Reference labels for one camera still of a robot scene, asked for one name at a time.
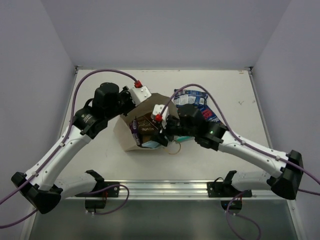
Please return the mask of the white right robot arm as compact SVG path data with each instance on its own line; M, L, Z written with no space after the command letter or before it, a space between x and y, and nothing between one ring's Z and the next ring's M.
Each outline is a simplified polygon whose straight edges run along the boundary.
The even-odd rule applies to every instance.
M299 152L273 150L236 135L222 123L206 120L192 104L178 108L177 116L169 114L165 105L156 104L151 117L159 123L153 138L162 146L175 137L192 137L205 149L236 156L260 168L252 172L231 170L223 181L208 182L210 197L235 197L239 193L251 197L253 190L267 190L286 200L296 199L303 176Z

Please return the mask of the blue white snack bag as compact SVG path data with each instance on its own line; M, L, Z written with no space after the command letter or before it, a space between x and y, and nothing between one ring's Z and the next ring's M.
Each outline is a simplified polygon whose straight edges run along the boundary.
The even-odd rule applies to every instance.
M173 98L176 107L191 104L197 108L202 108L207 104L208 93L198 90L180 90Z

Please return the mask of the teal snack bag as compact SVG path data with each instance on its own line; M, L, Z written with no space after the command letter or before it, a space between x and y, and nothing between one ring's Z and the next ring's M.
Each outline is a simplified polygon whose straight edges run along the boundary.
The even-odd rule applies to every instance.
M174 137L174 140L175 140L177 143L183 143L183 142L187 142L187 141L192 141L192 140L194 140L194 137L193 137L193 136L175 136L175 137Z

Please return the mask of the purple snack bag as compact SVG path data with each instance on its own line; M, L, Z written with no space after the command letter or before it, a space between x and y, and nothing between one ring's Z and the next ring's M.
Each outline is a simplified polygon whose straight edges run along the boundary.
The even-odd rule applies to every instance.
M130 128L132 137L135 140L136 145L140 147L141 140L140 140L140 135L138 131L138 122L136 118L131 121L131 123L129 124L129 128Z

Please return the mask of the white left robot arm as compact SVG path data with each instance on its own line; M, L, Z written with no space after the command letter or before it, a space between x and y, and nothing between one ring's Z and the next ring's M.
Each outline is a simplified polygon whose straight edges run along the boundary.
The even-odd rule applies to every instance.
M65 198L88 193L96 197L103 193L104 179L94 170L66 181L58 176L82 148L107 128L111 119L136 107L134 98L133 88L120 89L115 83L102 83L94 97L72 115L70 125L44 157L26 173L16 172L12 176L20 193L41 214L49 213Z

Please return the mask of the blue red Burts bag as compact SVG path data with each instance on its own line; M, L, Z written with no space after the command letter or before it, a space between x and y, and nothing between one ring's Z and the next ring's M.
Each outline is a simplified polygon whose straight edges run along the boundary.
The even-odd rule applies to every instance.
M213 112L213 110L208 106L204 105L203 107L200 108L200 111L204 117L205 120L209 122L214 122L219 125L224 125L222 121L218 118L218 116Z

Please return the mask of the dark brown chip bag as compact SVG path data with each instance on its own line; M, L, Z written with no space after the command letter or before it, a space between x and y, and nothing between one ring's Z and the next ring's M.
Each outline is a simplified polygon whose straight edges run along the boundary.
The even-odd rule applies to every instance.
M140 147L142 147L143 143L153 140L153 135L158 132L159 125L152 119L151 112L145 113L144 115L139 116L136 119L141 142Z

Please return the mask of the brown paper bag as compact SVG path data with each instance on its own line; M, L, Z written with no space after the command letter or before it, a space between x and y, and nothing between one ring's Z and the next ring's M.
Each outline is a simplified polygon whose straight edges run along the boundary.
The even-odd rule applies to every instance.
M162 148L158 142L152 141L151 137L157 131L157 123L152 119L155 105L168 104L166 110L174 117L178 117L177 107L169 97L159 93L151 96L140 103L127 115L121 115L117 120L113 132L121 148L125 152L151 151Z

